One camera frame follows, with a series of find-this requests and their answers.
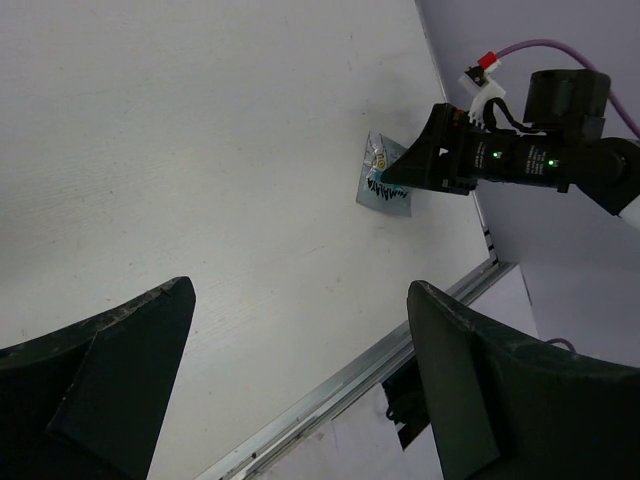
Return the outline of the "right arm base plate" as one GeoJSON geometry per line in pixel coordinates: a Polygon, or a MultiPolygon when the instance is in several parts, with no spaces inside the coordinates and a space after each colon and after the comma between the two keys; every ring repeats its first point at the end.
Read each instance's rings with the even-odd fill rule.
{"type": "Polygon", "coordinates": [[[393,422],[403,450],[430,424],[424,389],[415,357],[405,362],[382,382],[388,407],[386,418],[393,422]]]}

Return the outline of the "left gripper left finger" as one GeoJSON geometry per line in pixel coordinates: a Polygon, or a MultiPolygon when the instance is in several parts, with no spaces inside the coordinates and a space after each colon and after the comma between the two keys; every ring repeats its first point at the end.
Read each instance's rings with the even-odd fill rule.
{"type": "Polygon", "coordinates": [[[2,478],[146,478],[195,305],[176,277],[2,349],[2,478]]]}

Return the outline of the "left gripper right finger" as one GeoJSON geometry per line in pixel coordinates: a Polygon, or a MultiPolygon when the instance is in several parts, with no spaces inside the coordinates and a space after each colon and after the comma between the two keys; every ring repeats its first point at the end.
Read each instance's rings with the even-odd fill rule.
{"type": "Polygon", "coordinates": [[[538,340],[413,282],[408,320],[447,479],[635,479],[639,371],[538,340]]]}

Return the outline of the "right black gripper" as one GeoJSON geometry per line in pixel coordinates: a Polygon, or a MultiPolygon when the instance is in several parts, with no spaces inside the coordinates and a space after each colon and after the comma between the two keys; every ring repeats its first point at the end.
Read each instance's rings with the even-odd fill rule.
{"type": "Polygon", "coordinates": [[[433,106],[417,140],[382,173],[382,182],[467,195],[480,180],[569,189],[562,147],[546,136],[512,130],[490,133],[473,126],[450,103],[433,106]]]}

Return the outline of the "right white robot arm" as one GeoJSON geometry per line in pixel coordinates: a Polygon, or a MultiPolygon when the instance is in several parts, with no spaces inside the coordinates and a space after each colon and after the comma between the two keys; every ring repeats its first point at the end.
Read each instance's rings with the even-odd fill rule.
{"type": "Polygon", "coordinates": [[[464,111],[433,106],[418,139],[382,182],[468,195],[481,180],[554,188],[576,186],[609,214],[639,225],[639,143],[603,137],[610,79],[592,70],[532,74],[525,115],[516,121],[493,94],[464,111]]]}

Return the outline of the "grey snack packet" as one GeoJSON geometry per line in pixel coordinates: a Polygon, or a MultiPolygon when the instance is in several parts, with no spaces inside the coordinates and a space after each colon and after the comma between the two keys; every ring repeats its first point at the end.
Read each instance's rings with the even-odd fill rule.
{"type": "Polygon", "coordinates": [[[405,151],[405,147],[378,132],[368,133],[356,195],[358,204],[386,215],[411,216],[411,190],[381,180],[405,151]]]}

